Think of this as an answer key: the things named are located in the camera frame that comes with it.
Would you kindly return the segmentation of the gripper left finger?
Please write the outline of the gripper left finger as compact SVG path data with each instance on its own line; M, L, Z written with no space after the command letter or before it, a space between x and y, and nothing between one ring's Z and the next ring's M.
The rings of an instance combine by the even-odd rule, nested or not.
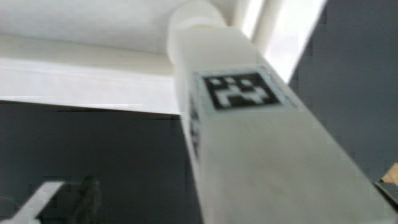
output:
M0 224L103 224L98 179L44 182Z

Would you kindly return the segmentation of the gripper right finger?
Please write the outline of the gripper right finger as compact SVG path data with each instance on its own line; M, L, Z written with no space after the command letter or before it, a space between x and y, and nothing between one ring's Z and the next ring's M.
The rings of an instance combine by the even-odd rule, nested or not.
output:
M375 185L386 196L398 200L398 162L389 166Z

